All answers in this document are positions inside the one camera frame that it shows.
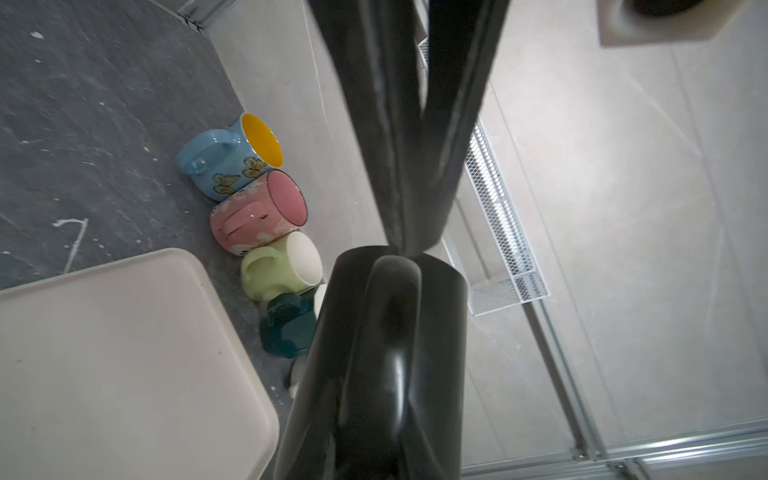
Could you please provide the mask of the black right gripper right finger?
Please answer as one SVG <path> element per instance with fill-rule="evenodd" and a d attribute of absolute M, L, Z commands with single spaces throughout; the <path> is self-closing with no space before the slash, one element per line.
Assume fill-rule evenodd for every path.
<path fill-rule="evenodd" d="M 447 224 L 509 6 L 508 1 L 429 3 L 421 251 L 438 242 Z"/>

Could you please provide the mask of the pink ghost print mug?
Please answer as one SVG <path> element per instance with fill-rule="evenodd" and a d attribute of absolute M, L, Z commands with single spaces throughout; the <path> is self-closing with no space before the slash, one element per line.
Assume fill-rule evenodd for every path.
<path fill-rule="evenodd" d="M 308 218 L 299 186 L 288 174 L 273 170 L 216 205 L 210 229 L 225 251 L 244 256 L 303 227 Z"/>

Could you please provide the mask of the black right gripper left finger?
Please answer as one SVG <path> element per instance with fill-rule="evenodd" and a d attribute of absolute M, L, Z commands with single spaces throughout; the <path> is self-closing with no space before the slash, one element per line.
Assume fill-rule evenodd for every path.
<path fill-rule="evenodd" d="M 402 255 L 423 247 L 413 224 L 420 101 L 410 1 L 312 1 L 333 60 L 378 212 Z"/>

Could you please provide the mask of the light green mug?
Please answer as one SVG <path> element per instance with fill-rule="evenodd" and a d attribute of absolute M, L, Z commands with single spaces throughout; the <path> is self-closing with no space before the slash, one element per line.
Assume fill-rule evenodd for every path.
<path fill-rule="evenodd" d="M 300 231 L 252 250 L 240 266 L 242 289 L 256 302 L 303 292 L 318 285 L 322 276 L 320 254 L 313 241 Z"/>

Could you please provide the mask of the dark green mug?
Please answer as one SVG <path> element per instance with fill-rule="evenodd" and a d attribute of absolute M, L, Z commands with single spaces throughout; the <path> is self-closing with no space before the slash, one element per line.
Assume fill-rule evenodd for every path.
<path fill-rule="evenodd" d="M 301 294 L 284 293 L 267 304 L 266 318 L 260 325 L 267 353 L 289 359 L 308 353 L 326 289 L 326 284 L 320 284 Z"/>

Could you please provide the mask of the blue mug yellow inside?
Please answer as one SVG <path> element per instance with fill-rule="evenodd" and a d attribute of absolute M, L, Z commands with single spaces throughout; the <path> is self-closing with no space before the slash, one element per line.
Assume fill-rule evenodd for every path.
<path fill-rule="evenodd" d="M 258 116 L 244 112 L 227 128 L 211 129 L 177 154 L 177 167 L 208 198 L 221 202 L 283 166 L 281 145 Z"/>

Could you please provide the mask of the black mug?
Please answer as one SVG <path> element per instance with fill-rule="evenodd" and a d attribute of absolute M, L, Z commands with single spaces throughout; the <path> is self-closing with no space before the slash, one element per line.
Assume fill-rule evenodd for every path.
<path fill-rule="evenodd" d="M 467 297 L 464 277 L 428 254 L 340 255 L 274 477 L 458 478 Z"/>

